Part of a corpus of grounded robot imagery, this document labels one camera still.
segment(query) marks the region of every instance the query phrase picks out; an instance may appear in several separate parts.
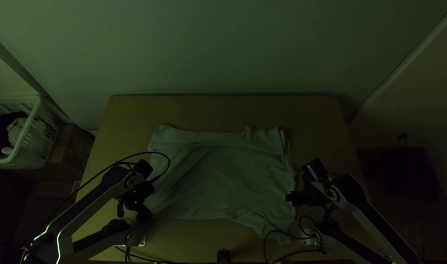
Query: white t-shirt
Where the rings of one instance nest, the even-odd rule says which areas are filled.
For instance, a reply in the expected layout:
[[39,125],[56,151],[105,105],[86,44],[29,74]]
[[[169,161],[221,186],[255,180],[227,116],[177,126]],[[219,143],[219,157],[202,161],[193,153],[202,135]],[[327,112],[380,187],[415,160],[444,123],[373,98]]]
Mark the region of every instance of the white t-shirt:
[[[285,195],[295,188],[296,171],[284,132],[252,130],[242,133],[191,132],[160,126],[149,151],[161,152],[170,168],[156,182],[145,205],[159,218],[232,219],[253,228],[262,238],[273,229],[287,231],[295,209]],[[154,172],[167,160],[152,155]],[[271,236],[280,243],[290,239]]]

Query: wire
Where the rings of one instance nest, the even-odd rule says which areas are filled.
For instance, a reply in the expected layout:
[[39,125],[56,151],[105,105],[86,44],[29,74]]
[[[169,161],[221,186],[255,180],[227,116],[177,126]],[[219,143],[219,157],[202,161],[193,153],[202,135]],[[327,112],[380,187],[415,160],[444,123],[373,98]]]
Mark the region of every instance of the wire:
[[308,252],[320,252],[320,253],[326,254],[326,252],[325,252],[324,250],[321,250],[321,249],[306,249],[306,250],[299,250],[299,251],[295,251],[295,252],[289,253],[289,254],[287,254],[287,255],[284,255],[284,256],[278,258],[277,260],[271,262],[270,264],[277,263],[277,262],[279,262],[279,261],[281,261],[281,260],[284,260],[285,258],[291,257],[291,256],[293,256],[293,255],[297,255],[297,254],[300,254],[300,253],[308,253]]
[[131,253],[131,247],[128,246],[126,248],[126,254],[124,254],[124,263],[127,264],[127,257],[129,256],[129,254]]
[[117,250],[119,250],[119,251],[121,251],[122,253],[124,253],[124,254],[126,254],[126,257],[127,256],[131,256],[131,257],[134,257],[134,258],[138,258],[138,259],[140,259],[140,260],[145,260],[145,261],[148,261],[148,262],[154,262],[154,263],[164,263],[164,264],[183,264],[183,263],[180,263],[180,262],[173,262],[173,261],[158,261],[158,260],[151,260],[151,259],[147,259],[147,258],[144,258],[144,257],[141,257],[141,256],[138,256],[138,255],[134,255],[134,254],[132,254],[132,253],[130,253],[130,248],[131,247],[128,247],[129,248],[129,252],[127,252],[126,250],[122,250],[122,249],[120,249],[119,247],[117,247],[117,246],[114,246]]
[[308,234],[307,232],[305,232],[305,230],[303,230],[303,228],[302,228],[302,219],[303,218],[308,218],[308,219],[310,219],[312,222],[313,222],[313,225],[314,226],[316,226],[316,221],[315,220],[313,220],[313,218],[311,218],[311,217],[309,217],[309,216],[307,216],[307,215],[302,215],[299,219],[298,219],[298,226],[300,227],[300,230],[302,231],[302,233],[304,233],[307,237],[309,237],[309,238],[314,238],[314,237],[316,237],[316,235],[313,235],[313,234]]
[[266,242],[268,241],[269,235],[272,234],[272,233],[281,233],[281,234],[284,234],[286,236],[289,236],[289,237],[291,237],[293,239],[297,239],[297,240],[307,240],[307,239],[311,239],[312,238],[312,237],[307,237],[307,238],[295,237],[293,235],[290,235],[289,233],[286,233],[286,232],[280,231],[280,230],[271,230],[271,231],[269,231],[269,233],[264,238],[264,243],[263,243],[263,255],[264,255],[264,261],[265,261],[266,264],[269,264],[268,258],[266,256]]
[[[268,237],[269,237],[269,235],[271,233],[275,233],[275,232],[282,233],[282,234],[285,234],[285,235],[287,235],[287,236],[289,236],[289,237],[291,237],[293,239],[297,239],[297,240],[307,240],[307,239],[312,239],[312,238],[316,237],[316,235],[308,234],[307,232],[305,232],[305,230],[303,230],[303,228],[302,228],[302,219],[303,218],[308,218],[309,220],[311,220],[313,222],[314,226],[316,226],[317,223],[316,223],[316,221],[313,218],[311,218],[311,217],[309,217],[307,215],[300,216],[300,218],[298,219],[298,226],[300,227],[300,230],[302,231],[302,233],[304,233],[307,236],[305,238],[295,237],[295,236],[292,236],[292,235],[290,235],[290,234],[288,234],[286,232],[280,231],[280,230],[271,230],[271,231],[269,231],[269,233],[264,238],[264,243],[263,243],[263,255],[264,255],[264,260],[265,260],[266,264],[269,264],[268,258],[266,256],[266,242],[268,241]],[[319,235],[319,237],[321,239],[321,234],[318,231],[316,231],[316,230],[314,230],[314,231]],[[321,249],[321,244],[320,244],[320,247],[318,247],[318,249],[298,250],[298,251],[292,252],[290,254],[287,254],[285,256],[282,256],[282,257],[278,258],[277,260],[271,262],[270,264],[274,264],[274,263],[279,262],[279,261],[281,261],[281,260],[283,260],[285,258],[288,258],[290,256],[293,256],[293,255],[296,255],[296,254],[300,254],[300,253],[306,253],[306,252],[321,252],[323,254],[326,254],[326,252],[323,249]]]

